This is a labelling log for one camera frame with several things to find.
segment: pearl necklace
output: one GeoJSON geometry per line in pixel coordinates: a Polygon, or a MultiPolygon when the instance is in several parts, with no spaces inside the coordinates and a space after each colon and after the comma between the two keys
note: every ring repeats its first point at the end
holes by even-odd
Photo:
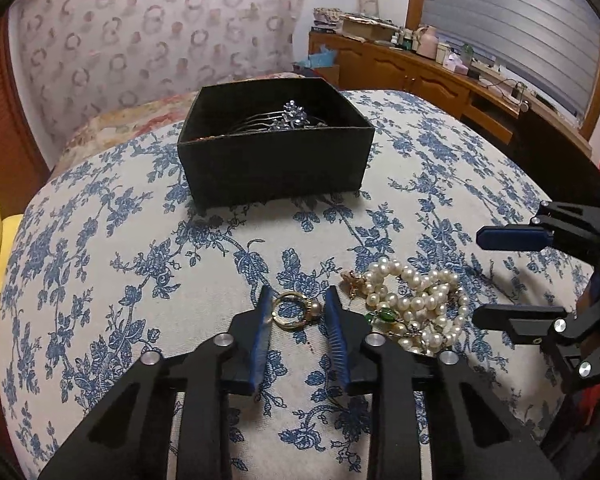
{"type": "Polygon", "coordinates": [[[372,310],[365,317],[374,331],[416,354],[433,357],[452,346],[469,316],[469,297],[460,285],[460,276],[449,269],[420,274],[398,260],[380,256],[366,272],[356,274],[350,270],[341,276],[351,287],[351,298],[357,294],[366,297],[366,305],[372,310]],[[389,292],[384,284],[388,276],[400,278],[413,295],[400,297],[389,292]],[[450,302],[458,308],[453,319],[447,316],[450,302]]]}

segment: bolt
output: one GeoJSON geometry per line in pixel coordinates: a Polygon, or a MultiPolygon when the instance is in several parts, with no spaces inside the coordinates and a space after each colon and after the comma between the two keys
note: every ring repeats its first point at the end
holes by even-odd
{"type": "Polygon", "coordinates": [[[591,363],[589,361],[583,361],[578,367],[578,373],[581,377],[587,377],[591,373],[591,363]]]}
{"type": "Polygon", "coordinates": [[[564,332],[565,330],[567,330],[567,322],[565,320],[563,320],[562,318],[556,319],[554,321],[554,330],[557,333],[564,332]]]}
{"type": "Polygon", "coordinates": [[[384,336],[378,332],[372,332],[365,337],[365,342],[369,346],[382,346],[385,341],[384,336]]]}
{"type": "Polygon", "coordinates": [[[155,350],[149,350],[140,356],[140,361],[143,365],[155,365],[160,361],[160,354],[155,350]]]}
{"type": "Polygon", "coordinates": [[[438,359],[440,359],[440,362],[445,365],[454,365],[460,360],[458,354],[452,352],[451,350],[445,350],[444,352],[441,352],[438,356],[438,359]]]}
{"type": "Polygon", "coordinates": [[[231,334],[229,334],[227,332],[218,334],[214,338],[214,345],[216,345],[216,346],[229,346],[233,342],[234,342],[234,336],[232,336],[231,334]]]}

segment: green gemstone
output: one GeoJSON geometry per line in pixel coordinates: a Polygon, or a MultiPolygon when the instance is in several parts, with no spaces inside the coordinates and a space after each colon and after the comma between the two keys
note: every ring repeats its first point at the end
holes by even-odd
{"type": "Polygon", "coordinates": [[[395,312],[393,310],[391,310],[390,308],[386,308],[386,307],[380,309],[380,312],[378,313],[378,317],[385,323],[395,323],[395,321],[398,319],[395,312]]]}

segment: tablecloth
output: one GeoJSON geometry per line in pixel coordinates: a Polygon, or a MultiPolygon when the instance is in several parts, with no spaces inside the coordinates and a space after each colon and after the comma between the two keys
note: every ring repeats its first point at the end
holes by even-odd
{"type": "MultiPolygon", "coordinates": [[[[340,282],[341,270],[365,270],[386,254],[422,272],[460,273],[472,310],[487,302],[573,305],[591,272],[580,261],[552,249],[489,253],[475,244],[481,226],[526,223],[545,198],[520,168],[413,95],[344,95],[376,126],[357,193],[202,215],[178,161],[175,123],[90,158],[36,195],[0,311],[0,394],[30,478],[142,352],[193,350],[253,308],[263,284],[316,298],[340,282]]],[[[365,311],[363,298],[341,294],[347,308],[365,311]]],[[[234,478],[365,478],[370,399],[343,393],[325,332],[323,324],[274,329],[258,393],[231,397],[234,478]]],[[[454,349],[541,438],[561,396],[539,349],[515,348],[470,322],[454,349]]],[[[176,433],[170,446],[173,473],[176,433]]]]}

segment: open black box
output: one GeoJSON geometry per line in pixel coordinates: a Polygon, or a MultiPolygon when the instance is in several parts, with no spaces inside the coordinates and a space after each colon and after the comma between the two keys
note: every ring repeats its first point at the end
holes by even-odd
{"type": "Polygon", "coordinates": [[[261,79],[200,90],[178,156],[196,207],[206,209],[359,190],[373,137],[373,126],[323,79],[261,79]],[[328,126],[225,135],[291,100],[328,126]]]}

